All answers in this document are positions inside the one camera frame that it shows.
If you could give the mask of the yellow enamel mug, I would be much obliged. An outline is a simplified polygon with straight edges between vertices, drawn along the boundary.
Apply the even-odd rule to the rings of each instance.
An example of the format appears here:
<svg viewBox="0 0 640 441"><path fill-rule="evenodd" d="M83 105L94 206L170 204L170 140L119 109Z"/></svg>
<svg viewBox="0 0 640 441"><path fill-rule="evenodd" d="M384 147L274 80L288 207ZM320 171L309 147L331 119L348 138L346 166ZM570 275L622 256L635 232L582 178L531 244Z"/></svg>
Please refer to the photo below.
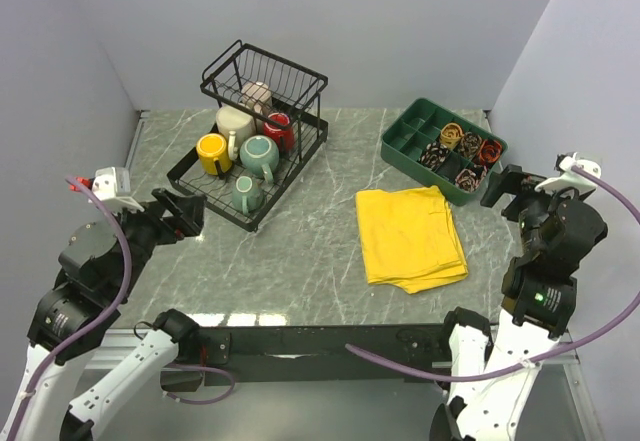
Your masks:
<svg viewBox="0 0 640 441"><path fill-rule="evenodd" d="M227 140L219 133L202 136L196 144L196 152L204 171L209 175L222 176L232 168Z"/></svg>

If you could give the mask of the small teal cup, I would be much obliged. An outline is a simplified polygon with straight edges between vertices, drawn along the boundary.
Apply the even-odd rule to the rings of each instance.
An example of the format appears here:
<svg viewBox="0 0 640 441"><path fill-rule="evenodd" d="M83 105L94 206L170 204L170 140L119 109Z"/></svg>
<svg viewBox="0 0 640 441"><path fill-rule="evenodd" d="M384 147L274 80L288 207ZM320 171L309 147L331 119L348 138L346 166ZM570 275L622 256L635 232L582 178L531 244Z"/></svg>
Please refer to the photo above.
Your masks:
<svg viewBox="0 0 640 441"><path fill-rule="evenodd" d="M259 209L264 202L264 192L251 177L242 175L236 179L232 190L232 205L240 213L248 216Z"/></svg>

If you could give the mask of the speckled blue-green mug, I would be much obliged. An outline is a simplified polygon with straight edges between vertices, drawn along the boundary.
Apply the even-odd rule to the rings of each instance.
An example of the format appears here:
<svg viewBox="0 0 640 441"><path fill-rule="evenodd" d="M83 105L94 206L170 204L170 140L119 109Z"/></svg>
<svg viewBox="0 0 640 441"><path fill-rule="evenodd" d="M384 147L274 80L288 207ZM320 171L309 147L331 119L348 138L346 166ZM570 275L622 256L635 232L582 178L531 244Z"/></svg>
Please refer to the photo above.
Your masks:
<svg viewBox="0 0 640 441"><path fill-rule="evenodd" d="M280 161L279 148L268 136L255 135L241 146L240 160L244 168L267 184L274 183L274 175Z"/></svg>

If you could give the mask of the white mug green interior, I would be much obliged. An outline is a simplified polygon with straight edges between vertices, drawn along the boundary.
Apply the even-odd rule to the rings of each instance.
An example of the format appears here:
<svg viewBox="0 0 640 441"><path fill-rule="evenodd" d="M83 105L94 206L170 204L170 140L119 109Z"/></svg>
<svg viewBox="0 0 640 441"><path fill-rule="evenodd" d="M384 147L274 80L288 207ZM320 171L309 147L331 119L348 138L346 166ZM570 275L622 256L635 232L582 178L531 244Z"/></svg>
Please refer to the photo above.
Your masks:
<svg viewBox="0 0 640 441"><path fill-rule="evenodd" d="M232 106L223 106L216 112L216 126L221 135L227 139L228 154L235 161L242 144L256 134L254 118Z"/></svg>

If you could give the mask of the red cup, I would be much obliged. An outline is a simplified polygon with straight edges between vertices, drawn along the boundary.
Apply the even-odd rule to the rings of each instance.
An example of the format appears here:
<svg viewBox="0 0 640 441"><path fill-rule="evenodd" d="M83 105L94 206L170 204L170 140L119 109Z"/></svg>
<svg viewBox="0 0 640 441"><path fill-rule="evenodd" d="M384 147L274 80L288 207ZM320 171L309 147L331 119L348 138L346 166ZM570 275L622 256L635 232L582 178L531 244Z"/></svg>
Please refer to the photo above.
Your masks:
<svg viewBox="0 0 640 441"><path fill-rule="evenodd" d="M271 138L280 152L289 152L295 144L291 120L285 113L274 112L268 115L268 122L263 124L263 133Z"/></svg>

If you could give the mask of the pink mug lilac interior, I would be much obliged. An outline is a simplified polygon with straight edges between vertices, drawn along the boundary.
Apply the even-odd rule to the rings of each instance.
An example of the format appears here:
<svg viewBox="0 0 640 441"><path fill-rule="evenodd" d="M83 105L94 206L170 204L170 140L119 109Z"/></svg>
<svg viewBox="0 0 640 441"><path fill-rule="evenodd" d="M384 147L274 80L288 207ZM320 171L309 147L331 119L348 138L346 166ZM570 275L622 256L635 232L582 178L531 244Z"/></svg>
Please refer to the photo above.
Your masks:
<svg viewBox="0 0 640 441"><path fill-rule="evenodd" d="M264 82L246 82L241 89L240 104L253 114L268 116L273 112L272 92Z"/></svg>

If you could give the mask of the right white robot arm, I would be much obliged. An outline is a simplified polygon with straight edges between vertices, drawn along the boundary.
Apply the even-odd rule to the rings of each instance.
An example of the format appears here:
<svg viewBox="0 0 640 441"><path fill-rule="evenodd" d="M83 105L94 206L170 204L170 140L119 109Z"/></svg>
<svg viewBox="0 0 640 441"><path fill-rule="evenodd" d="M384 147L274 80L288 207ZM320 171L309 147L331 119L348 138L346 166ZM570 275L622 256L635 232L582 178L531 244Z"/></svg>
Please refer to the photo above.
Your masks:
<svg viewBox="0 0 640 441"><path fill-rule="evenodd" d="M431 423L432 440L512 440L541 371L535 356L560 343L577 300L574 276L581 260L608 234L601 215L586 203L593 183L563 172L544 178L509 165L491 175L481 203L503 209L517 223L523 253L509 263L502 281L498 328L457 307L438 335L441 353L452 359L454 381Z"/></svg>

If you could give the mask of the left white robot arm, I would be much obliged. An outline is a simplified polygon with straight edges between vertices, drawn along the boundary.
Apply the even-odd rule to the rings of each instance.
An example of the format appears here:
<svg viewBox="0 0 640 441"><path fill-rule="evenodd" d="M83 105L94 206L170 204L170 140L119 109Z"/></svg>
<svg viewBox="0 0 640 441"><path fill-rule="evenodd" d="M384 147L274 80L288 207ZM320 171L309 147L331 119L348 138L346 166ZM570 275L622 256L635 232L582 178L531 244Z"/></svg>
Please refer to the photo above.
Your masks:
<svg viewBox="0 0 640 441"><path fill-rule="evenodd" d="M151 376L199 353L198 324L170 309L105 378L75 393L154 249L202 231L203 197L165 189L152 195L153 201L120 214L100 202L103 219L78 228L61 252L54 287L28 330L27 363L2 439L96 440Z"/></svg>

